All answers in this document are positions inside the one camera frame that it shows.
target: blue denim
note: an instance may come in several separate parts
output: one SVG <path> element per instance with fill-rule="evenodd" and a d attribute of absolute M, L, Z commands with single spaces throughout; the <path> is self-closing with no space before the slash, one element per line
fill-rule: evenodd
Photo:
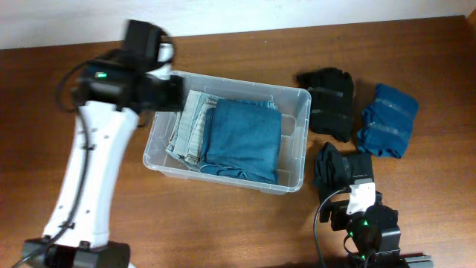
<path fill-rule="evenodd" d="M 206 114 L 200 172 L 277 184 L 281 114 L 272 107 L 218 100 Z"/>
<path fill-rule="evenodd" d="M 362 111 L 364 127 L 357 132 L 357 149 L 375 156 L 402 158 L 418 109 L 418 102 L 411 96 L 377 84 L 373 102 Z"/>
<path fill-rule="evenodd" d="M 166 152 L 191 170 L 200 170 L 197 164 L 202 151 L 205 113 L 208 109 L 215 107 L 219 99 L 221 97 L 190 90 L 184 111 L 177 113 Z M 276 109 L 272 101 L 238 101 Z"/>

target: plastic storage bin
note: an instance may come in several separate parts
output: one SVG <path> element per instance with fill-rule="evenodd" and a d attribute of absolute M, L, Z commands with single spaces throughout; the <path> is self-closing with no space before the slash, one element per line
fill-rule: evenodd
<path fill-rule="evenodd" d="M 161 171 L 170 177 L 199 179 L 206 182 L 253 188 L 271 194 L 296 192 L 301 188 L 311 106 L 311 95 L 306 90 L 210 77 L 183 71 L 174 71 L 173 74 L 184 78 L 185 96 L 188 96 L 190 90 L 196 90 L 231 100 L 274 102 L 274 105 L 283 114 L 278 185 L 195 172 L 169 156 L 165 152 L 165 148 L 176 122 L 177 117 L 174 112 L 157 112 L 155 114 L 144 151 L 143 161 L 146 167 Z"/>

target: black cloth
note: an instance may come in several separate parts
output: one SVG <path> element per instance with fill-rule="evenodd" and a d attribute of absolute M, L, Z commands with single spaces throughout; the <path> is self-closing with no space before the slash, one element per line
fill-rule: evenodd
<path fill-rule="evenodd" d="M 334 145 L 327 142 L 315 157 L 314 185 L 319 198 L 353 184 L 357 179 L 373 180 L 372 159 L 369 153 L 342 156 Z"/>
<path fill-rule="evenodd" d="M 354 93 L 350 74 L 337 68 L 324 68 L 299 74 L 296 80 L 312 97 L 309 128 L 348 142 L 353 126 Z"/>

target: wooden table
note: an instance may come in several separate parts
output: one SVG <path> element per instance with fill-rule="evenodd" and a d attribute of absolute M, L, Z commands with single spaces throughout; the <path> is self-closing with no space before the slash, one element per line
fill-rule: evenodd
<path fill-rule="evenodd" d="M 176 38 L 175 69 L 296 86 L 293 76 L 336 66 L 353 76 L 357 109 L 383 82 L 420 104 L 402 159 L 373 158 L 384 204 L 399 210 L 402 253 L 437 267 L 476 266 L 476 50 L 464 17 L 335 25 Z M 118 42 L 0 51 L 0 259 L 38 237 L 60 190 L 74 117 L 53 90 L 77 63 Z M 313 159 L 325 135 L 309 133 L 303 187 L 275 196 L 163 176 L 142 164 L 149 130 L 132 137 L 120 168 L 110 239 L 132 247 L 138 267 L 278 267 L 318 259 Z M 326 256 L 345 256 L 344 232 L 318 228 Z"/>

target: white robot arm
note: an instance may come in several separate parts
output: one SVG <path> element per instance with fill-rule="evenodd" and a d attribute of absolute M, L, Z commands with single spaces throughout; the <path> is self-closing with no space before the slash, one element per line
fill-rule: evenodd
<path fill-rule="evenodd" d="M 61 192 L 42 238 L 25 241 L 13 267 L 134 267 L 129 245 L 109 241 L 109 211 L 139 114 L 182 109 L 181 79 L 169 76 L 173 53 L 162 29 L 130 21 L 122 49 L 73 70 L 84 68 L 70 110 L 78 116 Z"/>

